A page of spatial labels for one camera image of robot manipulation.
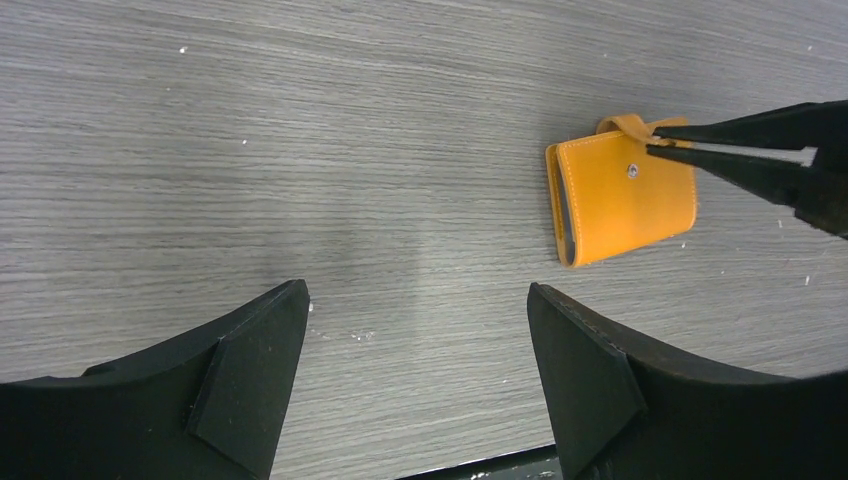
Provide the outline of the orange leather card holder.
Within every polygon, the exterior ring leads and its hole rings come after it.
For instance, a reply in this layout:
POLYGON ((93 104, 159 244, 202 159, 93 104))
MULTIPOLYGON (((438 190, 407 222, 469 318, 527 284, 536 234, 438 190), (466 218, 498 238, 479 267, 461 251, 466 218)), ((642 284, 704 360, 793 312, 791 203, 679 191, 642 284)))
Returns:
POLYGON ((549 145, 545 161, 559 261, 580 267, 690 230, 697 218, 693 167, 653 157, 659 127, 637 114, 603 119, 593 135, 549 145))

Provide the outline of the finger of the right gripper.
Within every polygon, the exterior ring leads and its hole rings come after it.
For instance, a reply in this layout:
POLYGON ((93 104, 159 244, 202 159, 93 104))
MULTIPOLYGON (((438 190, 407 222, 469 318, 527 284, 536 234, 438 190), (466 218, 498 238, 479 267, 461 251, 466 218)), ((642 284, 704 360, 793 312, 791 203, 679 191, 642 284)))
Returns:
POLYGON ((647 153, 702 169, 830 235, 847 237, 847 150, 820 147, 810 165, 682 147, 649 146, 647 153))
POLYGON ((806 102, 708 125, 658 127, 661 138, 777 150, 847 142, 847 102, 806 102))

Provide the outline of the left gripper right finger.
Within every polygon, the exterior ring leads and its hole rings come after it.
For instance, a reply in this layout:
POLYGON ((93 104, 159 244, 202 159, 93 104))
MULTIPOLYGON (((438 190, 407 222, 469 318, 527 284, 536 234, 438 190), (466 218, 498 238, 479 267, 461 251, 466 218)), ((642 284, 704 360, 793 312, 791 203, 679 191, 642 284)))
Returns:
POLYGON ((567 479, 843 479, 847 375, 791 378, 710 360, 555 288, 527 296, 567 479))

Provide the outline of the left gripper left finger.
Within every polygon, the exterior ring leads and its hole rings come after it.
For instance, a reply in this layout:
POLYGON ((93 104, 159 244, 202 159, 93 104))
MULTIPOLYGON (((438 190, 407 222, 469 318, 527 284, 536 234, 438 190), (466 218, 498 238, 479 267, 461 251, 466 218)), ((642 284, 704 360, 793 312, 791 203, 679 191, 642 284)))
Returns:
POLYGON ((78 377, 1 387, 5 479, 266 479, 307 330, 290 280, 78 377))

